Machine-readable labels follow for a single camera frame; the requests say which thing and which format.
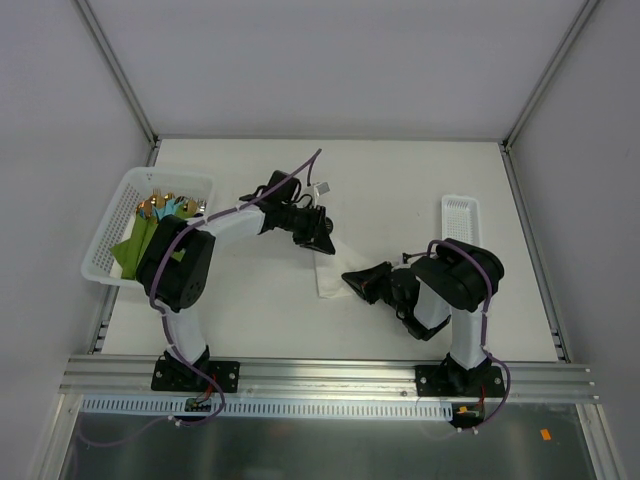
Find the white paper napkin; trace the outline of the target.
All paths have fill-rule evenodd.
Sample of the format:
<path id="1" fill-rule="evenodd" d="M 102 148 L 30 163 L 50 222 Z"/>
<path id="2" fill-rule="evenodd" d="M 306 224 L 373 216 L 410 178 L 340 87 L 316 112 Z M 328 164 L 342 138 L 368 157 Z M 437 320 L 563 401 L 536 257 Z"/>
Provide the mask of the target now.
<path id="1" fill-rule="evenodd" d="M 360 271 L 373 265 L 373 261 L 361 255 L 336 237 L 332 240 L 336 253 L 314 253 L 317 293 L 321 299 L 354 297 L 355 292 L 342 279 L 342 274 Z"/>

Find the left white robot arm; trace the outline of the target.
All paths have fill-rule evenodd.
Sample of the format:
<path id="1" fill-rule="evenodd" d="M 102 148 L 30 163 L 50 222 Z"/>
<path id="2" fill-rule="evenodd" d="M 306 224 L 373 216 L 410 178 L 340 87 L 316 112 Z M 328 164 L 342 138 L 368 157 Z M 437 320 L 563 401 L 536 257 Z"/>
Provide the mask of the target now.
<path id="1" fill-rule="evenodd" d="M 211 361 L 196 304 L 204 293 L 213 256 L 246 238 L 280 229 L 295 245 L 325 255 L 336 250 L 331 240 L 333 222 L 318 198 L 324 184 L 303 185 L 280 170 L 269 182 L 240 197 L 227 212 L 187 221 L 164 217 L 144 251 L 136 280 L 150 305 L 161 315 L 167 347 L 156 361 L 154 391 L 195 392 L 221 387 L 233 391 L 217 372 L 229 367 Z"/>

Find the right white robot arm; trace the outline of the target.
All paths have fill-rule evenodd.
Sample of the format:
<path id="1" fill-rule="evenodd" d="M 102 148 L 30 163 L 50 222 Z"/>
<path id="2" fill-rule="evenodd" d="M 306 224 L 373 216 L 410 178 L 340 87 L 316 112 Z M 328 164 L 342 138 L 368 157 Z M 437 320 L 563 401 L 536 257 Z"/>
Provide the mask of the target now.
<path id="1" fill-rule="evenodd" d="M 487 314 L 505 274 L 492 252 L 453 238 L 433 240 L 394 266 L 345 272 L 341 279 L 366 303 L 389 306 L 416 340 L 451 328 L 451 346 L 425 386 L 438 394 L 475 396 L 493 367 L 486 349 Z"/>

